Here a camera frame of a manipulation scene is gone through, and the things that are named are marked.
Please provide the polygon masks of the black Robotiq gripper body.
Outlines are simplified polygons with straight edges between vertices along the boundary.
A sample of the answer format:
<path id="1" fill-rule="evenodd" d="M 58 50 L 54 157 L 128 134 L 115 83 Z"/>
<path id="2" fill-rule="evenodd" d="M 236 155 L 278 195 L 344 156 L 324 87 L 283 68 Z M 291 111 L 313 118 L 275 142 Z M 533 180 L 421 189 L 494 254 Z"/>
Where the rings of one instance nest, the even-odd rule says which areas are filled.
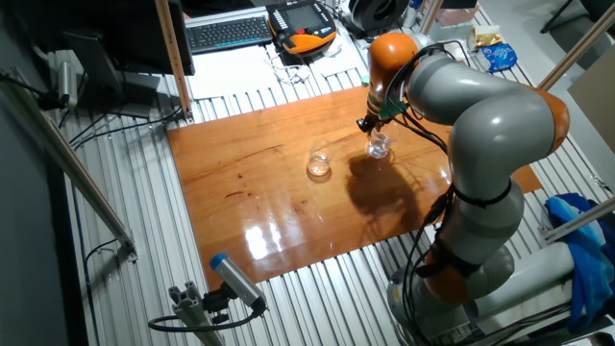
<path id="1" fill-rule="evenodd" d="M 368 109 L 363 118 L 363 125 L 365 129 L 380 129 L 385 124 L 385 121 L 380 119 L 377 112 Z"/>

